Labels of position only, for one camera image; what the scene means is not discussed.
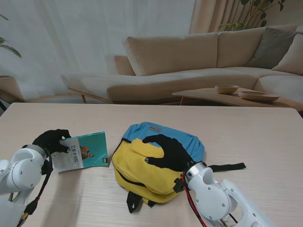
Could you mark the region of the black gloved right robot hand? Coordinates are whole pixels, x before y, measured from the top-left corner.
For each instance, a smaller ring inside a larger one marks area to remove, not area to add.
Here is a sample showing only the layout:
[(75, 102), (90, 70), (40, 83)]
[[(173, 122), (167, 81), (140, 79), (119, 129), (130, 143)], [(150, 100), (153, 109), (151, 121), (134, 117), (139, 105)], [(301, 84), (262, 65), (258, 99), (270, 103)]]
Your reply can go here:
[(159, 168), (168, 168), (176, 172), (184, 172), (196, 162), (176, 139), (165, 135), (153, 135), (143, 139), (143, 143), (155, 142), (161, 146), (164, 156), (161, 158), (147, 157), (145, 162)]

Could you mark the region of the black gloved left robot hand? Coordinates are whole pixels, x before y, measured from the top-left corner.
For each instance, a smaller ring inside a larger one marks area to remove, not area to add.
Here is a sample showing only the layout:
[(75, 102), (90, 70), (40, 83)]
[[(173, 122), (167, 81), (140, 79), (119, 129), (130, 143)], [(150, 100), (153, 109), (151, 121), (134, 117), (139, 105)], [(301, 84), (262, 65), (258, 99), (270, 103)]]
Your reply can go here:
[(37, 145), (44, 150), (47, 150), (50, 154), (59, 152), (67, 153), (68, 147), (60, 143), (63, 139), (70, 138), (68, 130), (56, 129), (49, 130), (38, 136), (34, 141), (33, 145)]

